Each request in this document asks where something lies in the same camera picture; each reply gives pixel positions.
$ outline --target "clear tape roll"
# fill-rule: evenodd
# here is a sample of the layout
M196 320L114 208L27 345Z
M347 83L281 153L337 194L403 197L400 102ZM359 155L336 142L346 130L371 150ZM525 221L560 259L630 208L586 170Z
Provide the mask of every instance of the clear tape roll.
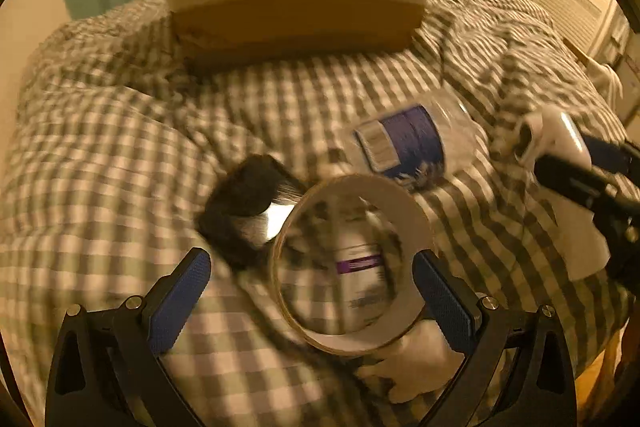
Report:
M377 207L396 229L402 253L402 276L396 298L373 324L353 333L328 335L308 330L290 313L282 296L278 264L290 227L316 203L334 196L358 196ZM420 316L424 300L414 285L412 262L415 253L435 250L433 235L424 211L404 188L382 176L350 174L315 185L293 208L278 234L269 257L271 291L287 323L309 344L327 353L358 357L402 337Z

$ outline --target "bottle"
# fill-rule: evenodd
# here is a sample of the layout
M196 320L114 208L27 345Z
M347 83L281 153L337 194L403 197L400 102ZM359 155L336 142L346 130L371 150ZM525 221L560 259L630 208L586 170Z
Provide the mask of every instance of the bottle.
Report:
M342 137L354 171L418 190L470 165L479 134L453 90L441 87L349 126Z

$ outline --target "purple label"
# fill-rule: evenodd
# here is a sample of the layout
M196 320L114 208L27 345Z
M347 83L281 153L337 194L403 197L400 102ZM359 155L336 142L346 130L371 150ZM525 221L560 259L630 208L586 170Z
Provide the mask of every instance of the purple label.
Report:
M367 257L360 257L358 259L350 259L349 261L340 261L335 264L338 269L338 273L351 273L359 272L360 270L367 270L382 264L382 257L380 255L368 255Z

